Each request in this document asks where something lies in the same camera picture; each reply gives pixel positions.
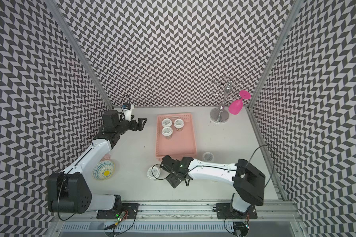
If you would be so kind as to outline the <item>green yogurt cup white lid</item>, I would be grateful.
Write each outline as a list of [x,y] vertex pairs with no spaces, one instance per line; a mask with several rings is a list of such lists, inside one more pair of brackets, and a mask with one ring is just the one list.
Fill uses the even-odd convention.
[[171,127],[173,125],[173,122],[170,118],[165,118],[161,122],[163,127]]

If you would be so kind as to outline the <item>beige yogurt cup red print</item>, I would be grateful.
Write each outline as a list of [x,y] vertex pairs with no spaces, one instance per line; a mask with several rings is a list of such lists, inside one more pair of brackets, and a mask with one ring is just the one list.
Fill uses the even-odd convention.
[[184,126],[185,126],[185,123],[182,119],[178,118],[174,121],[174,127],[175,127],[176,131],[182,131]]

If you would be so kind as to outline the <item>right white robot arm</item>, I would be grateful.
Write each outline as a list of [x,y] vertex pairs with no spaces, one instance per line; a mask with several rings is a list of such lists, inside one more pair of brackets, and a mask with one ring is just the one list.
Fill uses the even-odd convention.
[[249,161],[239,159],[235,164],[203,162],[191,157],[174,160],[170,156],[162,159],[159,167],[168,172],[166,180],[176,188],[183,181],[211,180],[232,186],[235,193],[231,208],[246,213],[250,206],[264,205],[266,176]]

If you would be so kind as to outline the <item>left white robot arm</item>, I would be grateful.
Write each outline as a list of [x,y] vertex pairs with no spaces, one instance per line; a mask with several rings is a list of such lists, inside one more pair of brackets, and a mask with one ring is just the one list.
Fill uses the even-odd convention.
[[117,110],[109,110],[102,116],[102,126],[91,145],[67,168],[52,173],[46,182],[47,208],[54,213],[81,214],[87,211],[112,210],[117,195],[95,194],[88,185],[89,179],[108,179],[114,164],[105,156],[115,147],[120,136],[127,131],[142,131],[147,118]]

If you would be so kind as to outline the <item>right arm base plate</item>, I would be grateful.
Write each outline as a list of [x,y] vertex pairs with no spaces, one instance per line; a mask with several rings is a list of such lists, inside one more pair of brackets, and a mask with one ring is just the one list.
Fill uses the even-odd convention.
[[247,219],[254,220],[258,218],[257,211],[254,205],[251,205],[247,211],[240,212],[234,209],[231,209],[230,203],[216,203],[213,207],[213,211],[216,213],[219,220],[225,219]]

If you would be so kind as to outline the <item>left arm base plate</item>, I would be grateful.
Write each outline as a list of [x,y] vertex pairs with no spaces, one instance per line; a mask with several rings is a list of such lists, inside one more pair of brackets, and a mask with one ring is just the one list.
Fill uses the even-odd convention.
[[123,219],[135,219],[138,212],[138,203],[122,203],[116,204],[110,210],[99,210],[97,213],[97,219],[105,220],[123,220]]

